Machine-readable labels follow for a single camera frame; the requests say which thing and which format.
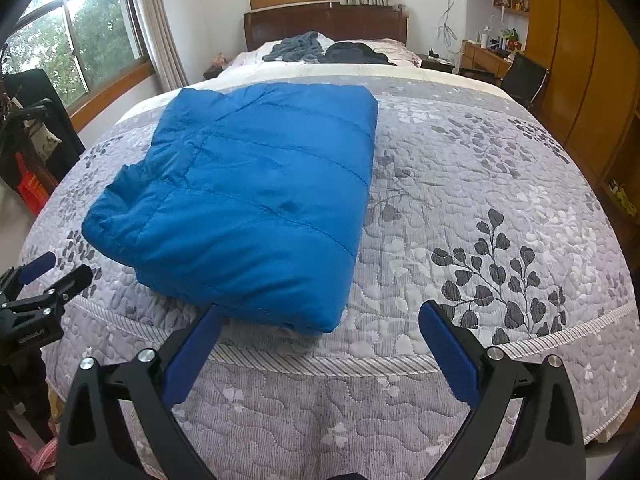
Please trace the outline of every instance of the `nightstand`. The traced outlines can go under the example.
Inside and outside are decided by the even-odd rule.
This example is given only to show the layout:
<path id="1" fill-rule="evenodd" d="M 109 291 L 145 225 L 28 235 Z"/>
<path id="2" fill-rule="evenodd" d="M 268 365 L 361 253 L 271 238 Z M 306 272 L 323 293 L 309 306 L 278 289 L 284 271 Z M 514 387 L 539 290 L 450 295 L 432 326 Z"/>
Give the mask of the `nightstand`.
<path id="1" fill-rule="evenodd" d="M 212 66 L 211 68 L 209 68 L 203 75 L 205 80 L 208 79 L 215 79 L 217 78 L 220 74 L 222 74 L 222 67 L 215 67 Z"/>
<path id="2" fill-rule="evenodd" d="M 429 57 L 426 54 L 418 54 L 420 59 L 422 60 L 422 65 L 420 68 L 428 68 L 430 70 L 437 70 L 438 72 L 448 72 L 450 74 L 453 73 L 453 68 L 455 65 L 450 63 L 449 61 L 445 61 L 443 59 Z"/>

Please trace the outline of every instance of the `silver bolt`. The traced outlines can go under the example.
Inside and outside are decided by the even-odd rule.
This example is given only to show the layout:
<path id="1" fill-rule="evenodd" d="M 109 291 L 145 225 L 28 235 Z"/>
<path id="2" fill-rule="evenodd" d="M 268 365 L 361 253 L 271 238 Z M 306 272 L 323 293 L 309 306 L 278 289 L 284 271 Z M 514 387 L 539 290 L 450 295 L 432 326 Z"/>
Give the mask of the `silver bolt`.
<path id="1" fill-rule="evenodd" d="M 154 360 L 154 357 L 156 357 L 156 351 L 151 348 L 145 348 L 138 354 L 138 361 L 142 363 L 149 363 Z"/>
<path id="2" fill-rule="evenodd" d="M 494 361 L 500 361 L 504 357 L 504 351 L 497 346 L 488 348 L 486 354 L 489 356 L 489 359 L 493 359 Z"/>
<path id="3" fill-rule="evenodd" d="M 89 370 L 90 368 L 93 368 L 95 365 L 95 359 L 93 357 L 85 357 L 84 359 L 82 359 L 82 361 L 80 361 L 80 367 L 82 368 L 82 370 Z"/>
<path id="4" fill-rule="evenodd" d="M 562 359 L 559 358 L 557 355 L 551 354 L 547 360 L 549 361 L 549 364 L 552 365 L 553 368 L 559 368 L 562 366 Z"/>

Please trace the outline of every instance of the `bed headboard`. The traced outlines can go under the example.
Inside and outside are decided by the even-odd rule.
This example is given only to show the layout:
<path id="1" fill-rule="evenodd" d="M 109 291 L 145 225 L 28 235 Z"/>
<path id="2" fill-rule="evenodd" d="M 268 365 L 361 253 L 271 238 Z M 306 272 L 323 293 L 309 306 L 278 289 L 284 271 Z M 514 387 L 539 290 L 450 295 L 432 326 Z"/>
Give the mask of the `bed headboard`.
<path id="1" fill-rule="evenodd" d="M 244 36 L 248 50 L 256 50 L 267 41 L 291 38 L 310 30 L 335 41 L 391 38 L 406 44 L 408 18 L 404 6 L 304 4 L 246 13 Z"/>

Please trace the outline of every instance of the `quilted bedspread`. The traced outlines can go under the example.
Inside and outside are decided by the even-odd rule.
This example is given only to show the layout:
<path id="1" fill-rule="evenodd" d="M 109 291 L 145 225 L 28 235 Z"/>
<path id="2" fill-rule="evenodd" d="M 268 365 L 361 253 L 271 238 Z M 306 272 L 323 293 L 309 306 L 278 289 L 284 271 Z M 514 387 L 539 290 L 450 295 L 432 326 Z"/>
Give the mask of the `quilted bedspread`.
<path id="1" fill-rule="evenodd" d="M 596 437 L 638 392 L 640 323 L 616 236 L 587 182 L 535 118 L 495 88 L 452 75 L 428 80 L 424 70 L 356 72 L 332 66 L 263 77 L 364 85 L 380 104 L 340 325 L 314 337 L 230 321 L 188 400 L 174 407 L 178 423 L 221 480 L 353 471 L 424 478 L 468 413 L 418 330 L 419 307 L 434 299 L 485 346 L 536 362 L 558 354 L 584 439 Z M 241 83 L 214 84 L 225 92 Z M 63 397 L 83 356 L 129 360 L 196 313 L 140 285 L 80 233 L 120 167 L 144 157 L 165 102 L 138 108 L 82 156 L 22 251 L 23 260 L 47 250 L 58 256 L 26 294 L 80 263 L 94 269 L 94 284 L 66 310 L 63 339 L 44 352 Z M 496 467 L 517 409 L 512 402 L 481 474 Z M 157 467 L 128 416 L 143 461 Z"/>

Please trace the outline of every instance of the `wooden desk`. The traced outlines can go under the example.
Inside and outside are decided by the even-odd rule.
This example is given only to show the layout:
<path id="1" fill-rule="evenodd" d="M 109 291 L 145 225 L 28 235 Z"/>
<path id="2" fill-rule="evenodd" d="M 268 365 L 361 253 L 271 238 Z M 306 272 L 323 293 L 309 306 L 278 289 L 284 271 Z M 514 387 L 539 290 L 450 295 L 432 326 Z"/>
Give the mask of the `wooden desk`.
<path id="1" fill-rule="evenodd" d="M 507 70 L 511 68 L 511 63 L 481 48 L 480 45 L 465 41 L 463 42 L 462 62 L 460 66 L 462 68 L 487 70 L 487 72 L 493 73 L 496 77 L 504 77 Z"/>

